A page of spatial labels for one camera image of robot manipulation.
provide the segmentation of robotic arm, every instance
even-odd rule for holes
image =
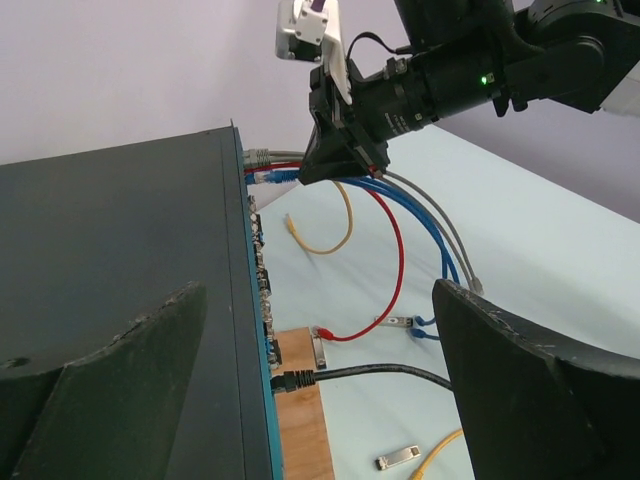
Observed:
[[[276,53],[311,72],[315,128],[303,184],[384,173],[387,141],[492,102],[499,117],[552,99],[640,115],[640,1],[395,0],[406,57],[363,78],[345,58],[337,0],[283,0]]]

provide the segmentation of white tabletop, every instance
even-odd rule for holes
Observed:
[[[393,141],[390,158],[391,170],[422,186],[449,213],[489,301],[640,357],[640,225],[436,127]],[[348,191],[355,230],[330,256],[303,252],[284,218],[291,214],[313,246],[333,246],[344,235],[346,214],[331,183],[295,188],[261,211],[278,330],[322,325],[348,335],[368,325],[390,299],[397,273],[393,230],[367,194]],[[426,318],[433,313],[440,255],[410,214],[392,208],[408,262],[393,314]],[[325,350],[329,368],[396,362],[446,376],[439,343],[412,339],[402,329],[379,327],[353,342],[325,343]],[[407,478],[418,461],[377,473],[373,460],[413,444],[426,454],[460,427],[453,395],[417,378],[352,377],[325,382],[321,392],[339,480]],[[440,454],[428,478],[473,478],[464,441]]]

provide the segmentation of red cable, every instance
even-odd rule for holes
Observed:
[[[302,162],[275,163],[273,165],[263,165],[262,167],[247,168],[244,173],[247,175],[249,173],[265,172],[277,168],[300,168],[301,166]]]
[[[380,196],[375,192],[371,192],[367,190],[367,193],[371,195],[375,199],[375,201],[378,202],[378,204],[383,208],[383,210],[387,214],[387,217],[389,217],[389,221],[393,226],[393,231],[396,234],[396,241],[398,242],[398,278],[396,280],[396,289],[393,292],[393,297],[391,297],[391,301],[389,302],[389,305],[387,305],[387,308],[385,308],[382,315],[380,315],[380,317],[371,325],[369,325],[367,328],[360,330],[358,333],[354,333],[353,335],[349,335],[348,337],[337,337],[329,329],[318,328],[317,329],[318,335],[324,338],[325,340],[333,340],[335,342],[350,342],[351,340],[355,340],[356,338],[360,338],[363,335],[366,335],[375,327],[380,325],[385,318],[387,318],[387,315],[389,315],[389,313],[395,306],[396,302],[398,301],[398,297],[400,296],[400,290],[402,290],[402,279],[404,277],[404,242],[402,241],[402,234],[400,233],[400,227],[398,226],[398,222],[393,216],[393,212],[391,211],[389,206],[385,203],[385,201],[382,198],[380,198]]]

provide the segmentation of yellow fiber cable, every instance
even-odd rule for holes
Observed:
[[[418,469],[415,472],[413,472],[413,475],[411,475],[411,478],[409,480],[421,480],[422,477],[424,476],[424,472],[427,470],[429,465],[433,463],[433,461],[438,456],[438,454],[442,451],[442,449],[447,445],[449,445],[451,442],[453,442],[456,438],[461,437],[463,434],[464,432],[462,431],[462,429],[456,430],[452,434],[448,435],[438,445],[436,445],[436,448],[434,448],[433,450],[431,450],[431,452],[429,452],[429,455],[427,455],[427,458],[425,458],[422,464],[418,467]]]
[[[338,182],[333,182],[333,184],[336,186],[338,190],[340,190],[340,195],[342,195],[342,199],[344,200],[344,205],[345,207],[347,207],[347,217],[349,220],[349,226],[347,227],[346,235],[342,240],[340,240],[340,243],[338,243],[335,247],[330,248],[329,250],[316,250],[315,248],[311,248],[309,245],[306,244],[306,242],[302,239],[302,237],[300,237],[300,234],[296,231],[296,227],[293,224],[293,219],[289,215],[287,215],[287,228],[289,229],[289,232],[291,233],[291,235],[293,235],[293,238],[295,238],[296,242],[298,242],[298,245],[300,245],[300,248],[302,248],[306,252],[313,253],[315,255],[330,255],[332,253],[337,252],[342,247],[344,247],[344,245],[351,238],[351,234],[353,233],[353,210],[351,208],[351,201],[349,200],[349,195],[347,195],[347,192],[344,189],[344,187],[340,185]]]

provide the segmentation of brown wood surface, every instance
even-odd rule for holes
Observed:
[[[315,370],[308,328],[278,332],[276,338],[283,359],[280,370]],[[279,394],[276,406],[286,479],[333,480],[320,388],[315,385],[298,392]]]

